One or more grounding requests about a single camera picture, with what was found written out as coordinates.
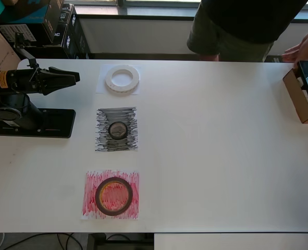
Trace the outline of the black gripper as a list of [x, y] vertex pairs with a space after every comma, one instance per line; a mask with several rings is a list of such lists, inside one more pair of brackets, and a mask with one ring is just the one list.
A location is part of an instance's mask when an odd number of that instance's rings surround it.
[[[18, 93], [49, 95], [60, 89], [74, 86], [76, 82], [80, 81], [78, 72], [61, 70], [55, 67], [49, 67], [48, 70], [16, 70], [13, 73], [13, 90]], [[49, 72], [57, 75], [48, 76]]]

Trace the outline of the person's left hand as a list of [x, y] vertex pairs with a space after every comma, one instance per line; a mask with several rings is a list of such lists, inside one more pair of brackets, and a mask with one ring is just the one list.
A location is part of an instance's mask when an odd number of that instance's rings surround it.
[[303, 38], [300, 44], [288, 49], [282, 54], [282, 61], [294, 63], [301, 60], [308, 60], [308, 34]]

